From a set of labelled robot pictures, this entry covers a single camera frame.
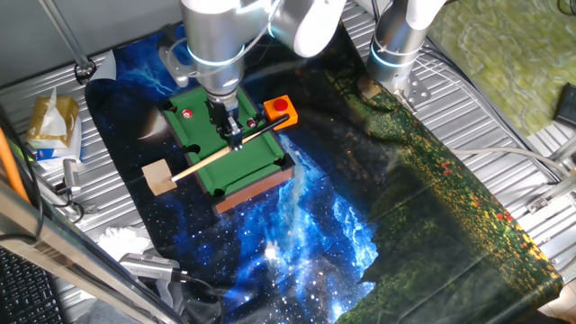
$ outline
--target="metal cylinder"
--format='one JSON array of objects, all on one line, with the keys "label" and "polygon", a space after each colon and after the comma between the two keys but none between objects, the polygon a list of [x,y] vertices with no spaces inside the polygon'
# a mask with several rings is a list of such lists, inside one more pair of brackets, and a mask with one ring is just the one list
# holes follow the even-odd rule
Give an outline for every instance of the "metal cylinder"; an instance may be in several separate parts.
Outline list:
[{"label": "metal cylinder", "polygon": [[200,74],[198,82],[214,95],[235,89],[244,76],[244,59],[230,62],[244,44],[266,27],[269,4],[259,1],[248,8],[232,7],[221,13],[200,13],[181,3],[188,49]]},{"label": "metal cylinder", "polygon": [[391,92],[409,90],[410,71],[428,31],[410,27],[408,2],[396,0],[382,14],[370,45],[368,71]]}]

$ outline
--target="red button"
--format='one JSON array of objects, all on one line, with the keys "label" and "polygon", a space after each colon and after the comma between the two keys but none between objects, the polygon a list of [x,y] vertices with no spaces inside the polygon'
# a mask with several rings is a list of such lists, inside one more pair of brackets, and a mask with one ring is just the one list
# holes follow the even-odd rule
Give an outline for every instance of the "red button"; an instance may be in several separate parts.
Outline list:
[{"label": "red button", "polygon": [[274,109],[279,113],[283,113],[288,109],[288,102],[284,99],[278,99],[274,102]]}]

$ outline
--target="metal clamp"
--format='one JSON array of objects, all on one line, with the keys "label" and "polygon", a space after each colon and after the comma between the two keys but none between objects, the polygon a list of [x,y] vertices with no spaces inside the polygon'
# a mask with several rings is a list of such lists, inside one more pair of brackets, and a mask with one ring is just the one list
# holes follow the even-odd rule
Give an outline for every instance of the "metal clamp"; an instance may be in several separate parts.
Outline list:
[{"label": "metal clamp", "polygon": [[571,175],[536,198],[526,207],[530,213],[534,214],[567,194],[571,196],[571,199],[576,201],[576,193],[574,191],[576,191],[576,175]]},{"label": "metal clamp", "polygon": [[576,153],[576,137],[568,139],[549,158],[554,162],[562,163],[574,153]]}]

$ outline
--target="white cable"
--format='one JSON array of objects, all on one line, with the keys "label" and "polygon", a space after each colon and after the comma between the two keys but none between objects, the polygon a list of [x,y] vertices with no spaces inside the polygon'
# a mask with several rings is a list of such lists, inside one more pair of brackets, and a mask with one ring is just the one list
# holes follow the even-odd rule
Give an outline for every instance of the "white cable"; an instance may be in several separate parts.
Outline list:
[{"label": "white cable", "polygon": [[[420,61],[424,61],[426,62],[426,65],[420,63]],[[446,80],[448,80],[449,82],[451,82],[454,86],[457,86],[458,88],[460,88],[460,90],[464,91],[470,98],[472,98],[473,101],[476,102],[476,104],[478,104],[482,109],[482,105],[478,102],[478,100],[476,99],[475,95],[472,95],[465,87],[459,85],[458,83],[460,82],[460,80],[458,81],[454,81],[453,79],[451,79],[448,76],[445,76],[441,73],[436,72],[435,70],[431,69],[430,67],[427,67],[428,64],[433,64],[434,62],[422,59],[421,57],[418,57],[418,59],[416,60],[418,62],[418,64],[420,64],[423,68],[425,68],[426,70],[435,73],[436,75],[440,75],[441,77],[445,78]],[[443,68],[441,67],[441,70],[443,71],[447,71],[452,73],[453,75],[457,76],[457,74],[447,68]],[[514,137],[512,136],[512,134],[510,134],[507,130],[504,130],[510,137]],[[479,149],[452,149],[452,152],[456,155],[475,155],[475,154],[483,154],[483,153],[493,153],[493,152],[508,152],[508,153],[515,153],[515,154],[520,154],[520,155],[525,155],[531,158],[535,158],[538,161],[541,161],[545,164],[547,164],[549,167],[553,167],[555,169],[557,169],[558,171],[560,171],[562,173],[563,176],[571,176],[570,173],[568,171],[566,171],[566,168],[564,168],[562,165],[552,161],[550,158],[548,157],[543,157],[539,154],[534,153],[531,150],[528,149],[524,149],[524,148],[479,148]]]},{"label": "white cable", "polygon": [[548,157],[543,157],[539,154],[536,154],[532,151],[525,150],[522,148],[479,148],[479,149],[451,149],[452,152],[456,155],[476,155],[476,154],[484,154],[484,153],[495,153],[495,152],[506,152],[506,153],[515,153],[520,154],[523,156],[535,158],[546,163],[548,166],[555,168],[556,170],[560,171],[563,176],[571,176],[571,174],[566,171],[566,169],[561,166],[560,164],[552,161]]},{"label": "white cable", "polygon": [[207,72],[207,73],[199,73],[198,71],[192,71],[190,73],[182,73],[182,72],[178,71],[177,69],[174,68],[174,62],[172,61],[172,53],[174,52],[174,49],[176,48],[176,46],[178,46],[182,42],[186,41],[186,37],[184,37],[180,40],[177,40],[174,44],[172,44],[172,46],[170,46],[170,49],[168,49],[168,53],[167,53],[167,55],[168,55],[168,58],[167,58],[168,68],[170,68],[173,72],[178,74],[180,77],[196,77],[196,78],[197,77],[207,77],[207,76],[211,76],[211,75],[214,75],[216,73],[221,72],[222,70],[226,69],[230,65],[234,64],[239,59],[242,59],[246,55],[246,53],[248,53],[250,50],[252,50],[252,48],[254,48],[256,46],[258,41],[260,41],[262,36],[264,36],[266,31],[268,30],[268,25],[275,18],[276,13],[278,12],[278,10],[280,10],[280,7],[282,7],[283,3],[284,3],[284,0],[276,0],[276,2],[274,4],[272,4],[272,7],[274,8],[274,10],[268,15],[268,21],[266,23],[265,28],[263,28],[262,31],[260,31],[260,33],[254,38],[254,40],[252,40],[252,42],[250,42],[250,44],[248,46],[246,46],[244,48],[244,50],[240,54],[238,54],[234,59],[232,59],[227,65],[225,65],[223,67],[216,68],[215,70],[212,70],[212,71]]}]

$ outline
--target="wooden block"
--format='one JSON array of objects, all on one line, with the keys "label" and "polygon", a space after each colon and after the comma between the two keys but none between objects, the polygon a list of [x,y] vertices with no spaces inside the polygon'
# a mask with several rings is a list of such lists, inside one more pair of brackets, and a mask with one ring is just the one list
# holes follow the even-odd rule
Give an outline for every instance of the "wooden block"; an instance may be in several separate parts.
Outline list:
[{"label": "wooden block", "polygon": [[176,183],[170,180],[172,173],[164,159],[144,166],[142,172],[146,177],[148,187],[154,195],[163,194],[177,187]]}]

